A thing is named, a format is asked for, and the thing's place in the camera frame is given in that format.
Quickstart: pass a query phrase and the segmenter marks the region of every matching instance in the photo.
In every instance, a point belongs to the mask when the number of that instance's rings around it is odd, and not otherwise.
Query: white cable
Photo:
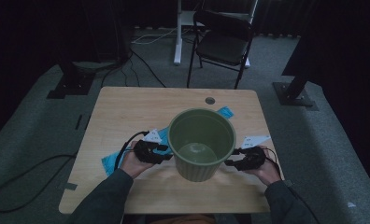
[[[177,28],[175,28],[175,29],[173,29],[172,31],[170,31],[170,32],[168,32],[167,34],[165,34],[165,35],[143,35],[143,36],[141,36],[141,37],[139,37],[138,39],[136,39],[135,41],[132,41],[132,44],[143,44],[143,45],[147,45],[147,44],[151,44],[151,43],[153,43],[153,42],[155,42],[155,41],[157,41],[157,40],[159,40],[159,39],[162,39],[163,37],[165,37],[165,36],[167,36],[167,35],[170,35],[171,33],[173,33],[174,31],[176,31],[177,30]],[[159,36],[158,38],[156,38],[156,39],[154,39],[154,40],[152,40],[152,41],[150,41],[150,42],[146,42],[146,43],[138,43],[138,42],[136,42],[136,41],[138,41],[138,40],[140,40],[140,39],[142,39],[142,38],[144,38],[144,37],[147,37],[147,36]]]

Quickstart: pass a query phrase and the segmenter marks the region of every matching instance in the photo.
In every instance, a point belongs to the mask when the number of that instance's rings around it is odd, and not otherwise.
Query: chair seat
[[[202,58],[230,65],[241,64],[248,42],[210,31],[197,46],[196,53]]]

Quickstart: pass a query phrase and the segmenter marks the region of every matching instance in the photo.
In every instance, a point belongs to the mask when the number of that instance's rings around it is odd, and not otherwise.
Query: gray sleeve
[[[133,182],[123,170],[116,170],[80,203],[65,223],[121,223]]]
[[[270,205],[273,224],[310,223],[311,214],[285,185],[284,181],[275,182],[264,193]]]

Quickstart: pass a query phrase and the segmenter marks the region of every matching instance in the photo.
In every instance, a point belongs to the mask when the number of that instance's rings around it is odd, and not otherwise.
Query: black controller
[[[245,154],[241,161],[226,160],[227,166],[234,166],[238,171],[254,170],[260,168],[266,160],[266,155],[261,147],[235,149],[233,155]]]
[[[151,143],[145,142],[143,140],[139,140],[134,148],[133,152],[138,157],[140,161],[153,163],[153,164],[160,164],[162,161],[169,161],[173,155],[160,155],[153,152],[153,149],[166,151],[168,146],[159,145],[158,143]]]

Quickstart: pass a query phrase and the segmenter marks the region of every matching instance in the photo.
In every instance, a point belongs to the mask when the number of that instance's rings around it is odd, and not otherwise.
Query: cable
[[[320,221],[319,219],[317,218],[316,214],[314,214],[314,212],[311,210],[310,206],[306,203],[306,201],[301,197],[301,195],[299,195],[292,187],[288,187],[288,189],[290,190],[290,192],[296,197],[298,198],[299,200],[301,200],[301,202],[305,205],[305,207],[309,210],[311,216],[314,217],[314,219],[316,220],[316,222],[318,224],[320,224]]]
[[[123,156],[123,153],[124,151],[126,150],[126,148],[129,146],[129,143],[135,138],[137,137],[138,135],[140,134],[143,134],[144,136],[147,135],[149,132],[146,131],[146,132],[139,132],[139,133],[135,133],[132,137],[129,138],[129,140],[127,140],[127,142],[124,143],[123,147],[121,148],[121,151],[119,152],[118,154],[118,157],[116,158],[115,160],[115,166],[113,167],[113,170],[117,170],[119,168],[119,162],[121,161],[121,157]]]
[[[118,63],[112,63],[112,64],[108,64],[108,65],[101,66],[101,67],[96,67],[96,68],[82,67],[82,66],[79,66],[79,65],[76,65],[76,64],[74,64],[74,66],[78,69],[79,72],[98,73],[98,72],[101,72],[101,71],[104,71],[104,70],[107,70],[107,69],[110,69],[110,68],[116,68],[116,67],[119,66],[119,64]]]
[[[135,77],[136,77],[136,83],[138,84],[138,87],[141,87],[139,85],[139,78],[138,78],[138,74],[136,73],[136,71],[133,69],[133,61],[132,59],[130,59],[130,69],[135,73]]]
[[[78,154],[78,152],[72,154],[72,155],[57,155],[57,156],[53,156],[53,157],[50,157],[50,158],[47,158],[41,162],[39,162],[38,164],[32,166],[31,168],[29,168],[28,170],[26,170],[25,172],[19,174],[19,175],[16,175],[15,177],[9,179],[7,182],[5,182],[4,184],[2,184],[0,186],[0,192],[2,189],[6,188],[7,186],[9,186],[11,183],[13,183],[14,181],[20,179],[21,177],[23,177],[24,175],[30,173],[31,171],[33,171],[36,167],[38,167],[39,165],[45,163],[46,161],[51,161],[51,160],[54,160],[54,159],[58,159],[58,158],[61,158],[61,157],[69,157],[69,159],[67,159],[62,166],[60,166],[60,168],[56,171],[56,173],[51,177],[51,179],[45,184],[45,186],[43,186],[43,188],[34,196],[32,197],[28,202],[18,206],[18,207],[15,207],[15,208],[11,208],[11,209],[0,209],[0,213],[11,213],[11,212],[15,212],[15,211],[18,211],[22,208],[24,208],[25,206],[27,206],[28,204],[30,204],[31,202],[33,202],[45,189],[46,187],[50,184],[50,182],[54,179],[54,177],[56,177],[57,174],[60,173],[61,170],[63,170],[63,168],[74,158],[76,158],[76,155]]]
[[[137,56],[147,67],[148,69],[151,71],[151,73],[155,76],[155,78],[162,84],[163,87],[166,88],[166,86],[162,83],[162,81],[155,75],[155,73],[152,71],[152,69],[150,68],[150,66],[147,64],[147,62],[144,61],[144,59],[142,59],[138,54],[136,54],[132,49],[130,49],[130,51],[135,55]]]
[[[271,161],[276,169],[277,169],[277,172],[278,172],[278,175],[280,176],[281,178],[281,172],[280,172],[280,169],[279,169],[279,166],[278,166],[278,156],[276,155],[275,151],[273,151],[272,149],[270,148],[267,148],[269,151],[271,151],[274,155],[275,155],[275,161],[273,161],[272,159],[266,157],[267,160]],[[295,196],[297,199],[301,200],[301,202],[305,205],[305,207],[309,210],[310,214],[314,217],[314,219],[316,220],[317,223],[320,224],[319,220],[317,219],[316,215],[314,214],[314,212],[311,210],[310,206],[306,203],[306,201],[291,187],[288,187],[288,189],[290,190],[290,192],[293,194],[293,196]]]
[[[115,69],[118,69],[118,67],[114,67],[114,68],[112,68],[111,70],[109,70],[109,71],[104,75],[103,80],[101,80],[101,85],[100,85],[100,88],[101,88],[101,89],[103,89],[103,87],[104,87],[104,81],[106,80],[107,76],[108,76],[111,72],[113,72],[113,70],[115,70]]]
[[[123,69],[121,69],[121,72],[124,74],[124,86],[125,86],[125,87],[129,87],[129,86],[127,85],[127,75],[126,75],[126,73],[123,71]]]
[[[132,44],[148,45],[148,44],[154,43],[154,42],[156,42],[156,41],[158,41],[158,40],[162,39],[163,37],[165,37],[165,36],[167,36],[167,35],[170,35],[171,33],[173,33],[173,32],[174,32],[174,31],[176,31],[176,30],[177,30],[177,28],[175,28],[175,29],[171,30],[170,32],[168,32],[168,33],[167,33],[167,34],[165,34],[165,35],[143,35],[143,36],[139,37],[138,39],[136,39],[136,40],[132,41]],[[138,41],[138,40],[140,40],[140,39],[142,39],[142,38],[144,38],[144,37],[147,37],[147,36],[159,36],[159,37],[158,37],[158,38],[156,38],[156,39],[154,39],[154,40],[152,40],[152,41],[150,41],[150,42],[147,42],[147,43],[138,43],[138,42],[136,42],[136,41]]]

